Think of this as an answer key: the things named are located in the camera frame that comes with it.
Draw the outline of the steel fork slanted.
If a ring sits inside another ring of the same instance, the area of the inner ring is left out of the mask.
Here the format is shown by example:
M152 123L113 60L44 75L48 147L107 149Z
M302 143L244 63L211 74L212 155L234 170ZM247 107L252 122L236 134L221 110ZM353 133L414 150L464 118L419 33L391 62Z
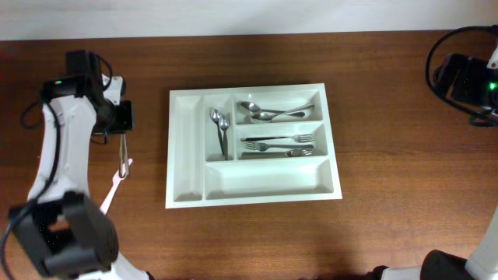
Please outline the steel fork slanted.
M265 152L269 149L314 149L313 145L278 145L262 142L242 142L242 146L249 150Z

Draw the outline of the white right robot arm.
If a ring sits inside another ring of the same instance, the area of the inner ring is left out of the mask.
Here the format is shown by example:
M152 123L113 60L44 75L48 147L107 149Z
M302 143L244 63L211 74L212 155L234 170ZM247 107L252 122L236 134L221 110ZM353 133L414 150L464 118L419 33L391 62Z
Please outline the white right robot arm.
M497 26L465 26L443 35L429 50L425 80L431 93L445 104L468 115L475 128L497 127L497 51L482 60L450 53L431 70L433 55L446 40L467 32L497 36ZM493 213L482 239L467 258L431 250L420 266L393 268L377 266L366 274L368 279L496 279L497 212Z

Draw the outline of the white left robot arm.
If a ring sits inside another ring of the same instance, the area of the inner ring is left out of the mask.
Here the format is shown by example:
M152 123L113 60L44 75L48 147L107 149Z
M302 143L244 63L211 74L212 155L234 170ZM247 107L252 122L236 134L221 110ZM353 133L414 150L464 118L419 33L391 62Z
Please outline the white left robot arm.
M25 205L9 210L12 233L40 276L60 279L150 279L119 251L101 206L89 197L89 145L93 135L124 135L133 127L125 81L70 75L40 92L44 139L36 179Z

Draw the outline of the white plastic knife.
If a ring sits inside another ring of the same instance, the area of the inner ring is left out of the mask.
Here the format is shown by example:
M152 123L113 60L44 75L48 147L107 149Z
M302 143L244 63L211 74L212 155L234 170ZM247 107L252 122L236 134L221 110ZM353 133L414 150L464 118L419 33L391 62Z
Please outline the white plastic knife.
M105 199L103 200L103 202L101 203L100 205L100 210L102 211L103 214L107 214L109 208L110 208L110 205L113 201L113 198L117 192L117 189L120 185L120 182L123 181L123 178L120 176L120 172L124 172L125 171L125 167L126 166L130 166L133 162L133 159L128 159L128 161L126 163L123 163L121 165L121 167L116 171L116 173L113 175L112 177L112 186L110 188L110 190L108 191Z

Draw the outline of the steel fork horizontal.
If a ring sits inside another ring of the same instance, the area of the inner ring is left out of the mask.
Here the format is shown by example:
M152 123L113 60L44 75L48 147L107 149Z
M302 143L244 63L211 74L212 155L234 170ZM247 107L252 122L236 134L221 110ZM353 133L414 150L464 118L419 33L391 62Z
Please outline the steel fork horizontal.
M303 135L293 135L293 136L240 138L240 140L242 142L258 142L258 141L277 140L277 139L291 139L297 143L304 143L304 142L313 142L315 140L315 135L314 134L303 134Z

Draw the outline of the steel fork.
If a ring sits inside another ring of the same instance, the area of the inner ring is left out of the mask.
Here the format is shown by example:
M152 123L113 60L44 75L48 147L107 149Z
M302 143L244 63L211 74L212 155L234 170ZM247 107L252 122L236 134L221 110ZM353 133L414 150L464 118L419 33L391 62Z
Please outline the steel fork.
M292 149L286 152L242 152L241 157L245 159L256 158L282 158L312 156L312 149Z

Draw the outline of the small steel teaspoon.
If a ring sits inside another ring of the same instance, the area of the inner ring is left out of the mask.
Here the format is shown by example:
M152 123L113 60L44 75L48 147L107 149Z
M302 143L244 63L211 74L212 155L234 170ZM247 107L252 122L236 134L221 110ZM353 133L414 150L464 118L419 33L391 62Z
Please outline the small steel teaspoon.
M212 108L211 111L210 111L210 118L211 118L211 120L216 125L217 135L218 135L218 139L219 139L219 145L220 145L220 148L221 148L221 153L224 156L225 152L224 152L224 149L223 149L223 137L222 137L221 129L220 129L220 126L219 126L219 120L220 120L220 113L219 113L219 111L217 109L215 109L215 108Z
M228 152L228 135L227 135L227 130L230 127L230 122L228 118L221 114L219 118L219 126L223 132L223 152L224 152L224 159L228 160L229 159L229 152Z

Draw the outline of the steel tablespoon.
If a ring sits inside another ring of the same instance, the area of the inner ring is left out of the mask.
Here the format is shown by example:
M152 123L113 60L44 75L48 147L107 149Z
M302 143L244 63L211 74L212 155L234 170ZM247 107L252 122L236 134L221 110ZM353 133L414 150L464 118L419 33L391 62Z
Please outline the steel tablespoon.
M276 117L280 116L289 116L289 117L304 117L306 115L305 110L314 109L314 105L312 103L305 104L301 107L294 108L292 110L283 111L281 113L268 113L262 111L258 114L253 114L249 117L250 122L252 123L270 123Z
M239 101L239 102L237 102L237 110L240 113L248 115L248 116L259 114L261 112L270 113L270 114L282 114L281 110L266 110L266 109L261 109L255 103L252 103L252 102L249 102L249 101Z

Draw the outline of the long steel tongs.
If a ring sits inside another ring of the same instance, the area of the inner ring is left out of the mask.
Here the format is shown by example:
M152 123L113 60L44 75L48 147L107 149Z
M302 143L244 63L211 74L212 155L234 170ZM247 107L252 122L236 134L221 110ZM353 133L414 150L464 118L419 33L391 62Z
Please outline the long steel tongs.
M126 141L126 134L120 134L119 165L120 166L118 170L118 176L121 179L126 179L129 175L128 147Z

